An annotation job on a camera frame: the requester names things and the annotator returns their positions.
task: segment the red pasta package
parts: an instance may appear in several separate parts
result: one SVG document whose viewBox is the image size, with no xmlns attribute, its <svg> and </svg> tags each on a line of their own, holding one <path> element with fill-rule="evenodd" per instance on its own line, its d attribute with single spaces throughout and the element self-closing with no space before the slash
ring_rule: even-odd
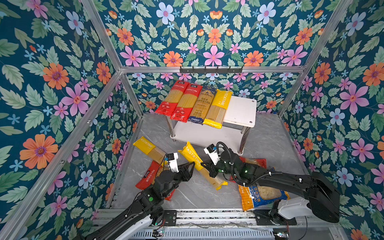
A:
<svg viewBox="0 0 384 240">
<path fill-rule="evenodd" d="M 181 122 L 187 122 L 202 88 L 203 86 L 201 85 L 190 84 L 170 118 Z"/>
<path fill-rule="evenodd" d="M 171 90 L 169 91 L 168 96 L 159 105 L 158 109 L 155 112 L 158 114 L 171 116 L 181 97 L 183 96 L 185 90 L 187 89 L 188 85 L 188 82 L 184 82 L 181 80 L 176 81 L 176 83 L 172 86 Z"/>
</svg>

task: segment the gray marble floor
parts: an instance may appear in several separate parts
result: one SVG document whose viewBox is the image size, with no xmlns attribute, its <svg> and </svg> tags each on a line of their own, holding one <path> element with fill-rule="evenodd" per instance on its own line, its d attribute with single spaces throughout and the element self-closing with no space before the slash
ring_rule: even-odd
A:
<svg viewBox="0 0 384 240">
<path fill-rule="evenodd" d="M 176 152 L 185 146 L 185 142 L 169 137 L 166 119 L 162 115 L 145 114 L 139 137 L 144 136 L 165 152 Z M 198 155 L 206 160 L 208 156 L 203 147 L 194 146 Z M 187 160 L 179 154 L 178 163 Z M 287 137 L 281 120 L 275 114 L 257 114 L 256 125 L 251 129 L 244 148 L 244 157 L 266 158 L 268 167 L 275 167 L 291 174 L 305 174 L 302 163 Z M 115 196 L 112 208 L 127 208 L 134 196 L 140 192 L 135 185 L 149 168 L 152 160 L 134 148 L 127 165 L 128 169 L 122 186 Z M 238 185 L 229 182 L 228 186 L 216 191 L 200 174 L 195 171 L 189 182 L 183 182 L 175 191 L 171 201 L 165 201 L 164 208 L 241 208 L 241 196 Z"/>
</svg>

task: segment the floral wallpaper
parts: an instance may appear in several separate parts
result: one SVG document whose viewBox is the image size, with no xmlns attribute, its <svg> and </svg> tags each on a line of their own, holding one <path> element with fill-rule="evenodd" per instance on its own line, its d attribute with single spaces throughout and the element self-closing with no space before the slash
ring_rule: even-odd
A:
<svg viewBox="0 0 384 240">
<path fill-rule="evenodd" d="M 306 61 L 337 3 L 111 0 L 95 5 L 126 66 L 298 66 Z M 328 57 L 329 50 L 321 55 Z M 277 112 L 297 75 L 133 73 L 129 77 L 144 112 L 161 103 L 176 79 L 226 88 L 257 99 L 259 111 Z"/>
<path fill-rule="evenodd" d="M 0 3 L 0 228 L 114 73 L 81 3 Z M 136 114 L 119 82 L 17 239 L 72 239 L 108 199 Z"/>
<path fill-rule="evenodd" d="M 348 236 L 382 239 L 384 6 L 382 0 L 354 3 L 283 119 L 309 171 L 340 189 Z"/>
</svg>

